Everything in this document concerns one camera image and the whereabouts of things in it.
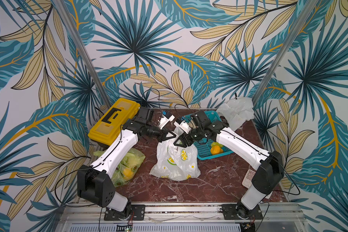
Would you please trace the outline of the white lemon print bag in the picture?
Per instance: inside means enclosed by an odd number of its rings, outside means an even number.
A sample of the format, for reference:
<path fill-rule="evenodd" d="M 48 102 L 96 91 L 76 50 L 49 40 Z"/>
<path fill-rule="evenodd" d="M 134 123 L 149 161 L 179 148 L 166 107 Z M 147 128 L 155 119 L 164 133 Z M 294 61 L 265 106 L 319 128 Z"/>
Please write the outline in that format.
<path fill-rule="evenodd" d="M 157 145 L 157 163 L 150 171 L 150 175 L 168 178 L 174 181 L 184 181 L 198 178 L 201 171 L 197 163 L 197 148 L 192 145 L 187 148 L 174 146 L 174 139 Z"/>

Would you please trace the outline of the green pear front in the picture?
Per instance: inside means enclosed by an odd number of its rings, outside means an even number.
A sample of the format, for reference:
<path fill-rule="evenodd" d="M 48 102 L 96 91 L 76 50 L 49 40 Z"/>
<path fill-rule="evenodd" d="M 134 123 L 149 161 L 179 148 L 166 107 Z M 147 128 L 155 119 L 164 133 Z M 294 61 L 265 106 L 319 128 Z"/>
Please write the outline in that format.
<path fill-rule="evenodd" d="M 220 143 L 218 143 L 218 142 L 213 142 L 213 143 L 211 144 L 211 147 L 214 147 L 214 146 L 219 146 L 220 148 L 223 148 L 223 147 L 224 147 L 222 144 L 220 144 Z"/>

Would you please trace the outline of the plain white plastic bag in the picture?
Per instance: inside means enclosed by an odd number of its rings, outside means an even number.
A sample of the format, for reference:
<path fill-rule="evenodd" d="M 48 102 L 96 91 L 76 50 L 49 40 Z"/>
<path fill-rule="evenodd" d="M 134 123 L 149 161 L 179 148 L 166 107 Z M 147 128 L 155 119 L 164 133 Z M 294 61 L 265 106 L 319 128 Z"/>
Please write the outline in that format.
<path fill-rule="evenodd" d="M 216 112 L 227 120 L 233 131 L 239 129 L 246 121 L 254 119 L 253 102 L 249 97 L 231 99 L 223 103 Z"/>

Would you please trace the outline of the green plastic bag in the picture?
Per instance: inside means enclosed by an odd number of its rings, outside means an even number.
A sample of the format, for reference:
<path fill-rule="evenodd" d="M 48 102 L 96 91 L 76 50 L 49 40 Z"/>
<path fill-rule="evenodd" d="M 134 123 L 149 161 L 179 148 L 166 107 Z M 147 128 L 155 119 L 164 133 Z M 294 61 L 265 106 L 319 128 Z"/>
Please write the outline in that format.
<path fill-rule="evenodd" d="M 124 158 L 121 160 L 121 162 L 118 164 L 117 168 L 115 169 L 111 181 L 113 182 L 115 187 L 120 187 L 123 185 L 128 184 L 130 181 L 125 181 L 123 179 L 122 171 L 125 168 L 131 169 L 135 174 L 137 173 L 138 169 L 143 164 L 143 161 L 145 160 L 145 155 L 140 152 L 137 149 L 131 148 L 128 153 L 124 156 Z"/>

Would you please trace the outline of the yellow pear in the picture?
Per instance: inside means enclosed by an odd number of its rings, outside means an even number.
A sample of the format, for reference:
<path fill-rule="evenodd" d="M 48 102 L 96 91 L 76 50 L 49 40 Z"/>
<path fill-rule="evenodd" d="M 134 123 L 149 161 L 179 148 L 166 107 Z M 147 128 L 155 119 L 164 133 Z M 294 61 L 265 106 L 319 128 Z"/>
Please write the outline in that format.
<path fill-rule="evenodd" d="M 135 173 L 131 169 L 125 168 L 122 171 L 122 175 L 125 181 L 130 181 L 134 177 Z"/>

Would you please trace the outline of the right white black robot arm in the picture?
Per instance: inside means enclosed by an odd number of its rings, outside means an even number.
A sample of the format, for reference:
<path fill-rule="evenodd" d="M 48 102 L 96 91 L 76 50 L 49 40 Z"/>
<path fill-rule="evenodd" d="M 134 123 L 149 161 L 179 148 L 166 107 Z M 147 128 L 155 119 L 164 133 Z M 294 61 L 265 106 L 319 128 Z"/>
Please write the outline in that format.
<path fill-rule="evenodd" d="M 237 203 L 240 218 L 247 218 L 260 201 L 269 195 L 284 177 L 283 158 L 277 151 L 264 150 L 235 133 L 223 121 L 212 122 L 204 111 L 191 116 L 193 127 L 181 118 L 174 125 L 183 130 L 175 146 L 189 147 L 196 141 L 212 139 L 239 155 L 256 171 L 251 187 Z"/>

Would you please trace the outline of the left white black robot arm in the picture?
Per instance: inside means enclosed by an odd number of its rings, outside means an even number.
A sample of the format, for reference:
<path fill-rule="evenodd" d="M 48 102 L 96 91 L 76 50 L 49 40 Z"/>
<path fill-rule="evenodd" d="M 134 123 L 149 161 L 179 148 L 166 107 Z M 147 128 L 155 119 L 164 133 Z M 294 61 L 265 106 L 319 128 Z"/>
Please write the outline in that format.
<path fill-rule="evenodd" d="M 77 195 L 102 208 L 114 210 L 120 219 L 129 218 L 131 201 L 116 192 L 111 180 L 119 163 L 127 152 L 143 136 L 156 138 L 159 142 L 176 137 L 164 126 L 175 119 L 171 113 L 162 113 L 158 126 L 151 124 L 153 110 L 141 107 L 138 113 L 126 121 L 120 134 L 109 148 L 90 166 L 82 165 L 77 172 Z"/>

